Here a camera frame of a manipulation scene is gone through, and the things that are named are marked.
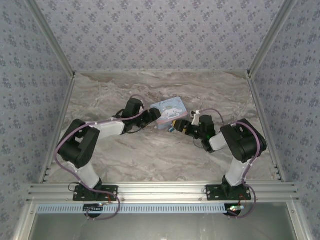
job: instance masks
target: marble surface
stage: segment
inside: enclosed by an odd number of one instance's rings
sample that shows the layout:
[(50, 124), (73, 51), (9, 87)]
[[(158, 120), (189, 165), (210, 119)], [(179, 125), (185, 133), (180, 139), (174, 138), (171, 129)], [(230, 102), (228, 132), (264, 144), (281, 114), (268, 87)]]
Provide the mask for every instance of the marble surface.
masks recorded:
[[(230, 72), (161, 71), (76, 74), (61, 135), (74, 119), (110, 118), (133, 94), (144, 96), (147, 106), (179, 96), (188, 111), (216, 108), (227, 124), (246, 118), (263, 134), (245, 77)], [(208, 114), (219, 131), (219, 115)], [(207, 153), (194, 146), (192, 137), (158, 130), (151, 124), (135, 134), (100, 140), (91, 162), (103, 182), (220, 181), (231, 166), (232, 154), (229, 148)], [(248, 178), (276, 178), (268, 150), (251, 168)], [(53, 162), (47, 180), (57, 183), (74, 178)]]

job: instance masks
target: patterned wallpaper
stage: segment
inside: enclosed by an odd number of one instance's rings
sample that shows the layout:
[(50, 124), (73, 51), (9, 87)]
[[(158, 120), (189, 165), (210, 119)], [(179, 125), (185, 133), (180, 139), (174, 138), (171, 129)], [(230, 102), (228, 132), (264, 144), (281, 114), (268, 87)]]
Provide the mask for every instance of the patterned wallpaper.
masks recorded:
[(0, 1), (0, 240), (39, 179), (69, 78), (20, 0)]
[(37, 0), (76, 71), (246, 70), (283, 0)]
[(320, 240), (320, 2), (298, 0), (255, 76), (288, 181)]

